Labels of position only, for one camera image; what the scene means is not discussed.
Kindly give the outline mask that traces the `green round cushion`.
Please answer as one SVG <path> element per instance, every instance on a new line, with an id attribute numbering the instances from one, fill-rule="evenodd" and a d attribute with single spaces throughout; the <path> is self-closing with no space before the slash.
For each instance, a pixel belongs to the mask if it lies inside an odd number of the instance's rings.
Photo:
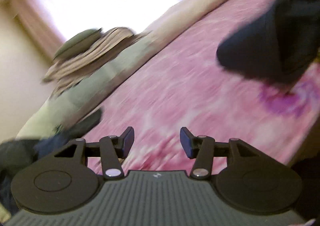
<path id="1" fill-rule="evenodd" d="M 87 51 L 103 36 L 102 28 L 84 30 L 67 40 L 55 53 L 53 60 L 71 59 Z"/>

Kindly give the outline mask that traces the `beige quilt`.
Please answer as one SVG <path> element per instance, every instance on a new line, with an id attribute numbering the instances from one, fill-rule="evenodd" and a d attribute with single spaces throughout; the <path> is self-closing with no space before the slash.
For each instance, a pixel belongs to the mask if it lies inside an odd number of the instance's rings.
<path id="1" fill-rule="evenodd" d="M 46 100 L 21 128 L 17 138 L 50 137 L 59 128 L 75 125 L 149 59 L 226 1 L 182 0 L 172 6 L 146 29 L 146 36 L 60 96 Z"/>

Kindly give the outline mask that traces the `striped beige pillow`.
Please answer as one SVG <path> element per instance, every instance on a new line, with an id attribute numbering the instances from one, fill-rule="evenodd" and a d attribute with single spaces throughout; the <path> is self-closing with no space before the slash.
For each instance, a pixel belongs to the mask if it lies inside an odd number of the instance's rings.
<path id="1" fill-rule="evenodd" d="M 127 27 L 112 28 L 102 33 L 101 37 L 89 45 L 84 52 L 73 53 L 70 57 L 63 54 L 57 55 L 55 63 L 49 68 L 42 81 L 44 83 L 55 81 L 56 87 L 51 97 L 58 97 L 144 36 L 144 33 L 135 34 Z"/>

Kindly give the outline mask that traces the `pile of dark clothes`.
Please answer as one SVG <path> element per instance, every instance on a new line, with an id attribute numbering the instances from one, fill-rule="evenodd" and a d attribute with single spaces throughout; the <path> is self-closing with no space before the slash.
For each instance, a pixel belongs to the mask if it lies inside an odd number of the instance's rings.
<path id="1" fill-rule="evenodd" d="M 82 138 L 100 123 L 102 114 L 103 110 L 98 109 L 81 122 L 49 138 L 12 139 L 1 143 L 1 222 L 9 220 L 18 212 L 17 204 L 11 193 L 13 177 L 70 140 Z"/>

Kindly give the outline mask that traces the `pink rose blanket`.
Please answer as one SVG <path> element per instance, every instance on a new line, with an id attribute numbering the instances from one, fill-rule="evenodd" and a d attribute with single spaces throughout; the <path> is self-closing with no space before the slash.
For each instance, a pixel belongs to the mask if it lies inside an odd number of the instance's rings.
<path id="1" fill-rule="evenodd" d="M 288 163 L 319 114 L 319 66 L 311 65 L 284 96 L 226 72 L 216 60 L 220 41 L 273 2 L 228 0 L 203 17 L 102 102 L 102 120 L 85 139 L 94 142 L 133 127 L 126 171 L 189 171 L 193 161 L 180 144 L 181 127 L 220 142 L 240 138 Z"/>

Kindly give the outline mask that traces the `pink curtain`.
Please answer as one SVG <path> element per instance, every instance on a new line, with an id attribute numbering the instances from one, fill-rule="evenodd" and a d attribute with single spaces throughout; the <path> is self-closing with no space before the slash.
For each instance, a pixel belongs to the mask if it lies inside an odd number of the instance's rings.
<path id="1" fill-rule="evenodd" d="M 64 37 L 54 26 L 41 0 L 1 0 L 8 3 L 13 13 L 36 46 L 50 60 L 64 43 Z"/>

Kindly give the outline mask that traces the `dark navy garment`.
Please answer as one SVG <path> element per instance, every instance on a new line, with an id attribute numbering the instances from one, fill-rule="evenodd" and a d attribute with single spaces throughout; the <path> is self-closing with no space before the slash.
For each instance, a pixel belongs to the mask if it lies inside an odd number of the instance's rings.
<path id="1" fill-rule="evenodd" d="M 222 41 L 216 57 L 228 71 L 292 86 L 318 49 L 319 0 L 275 0 L 264 14 Z"/>

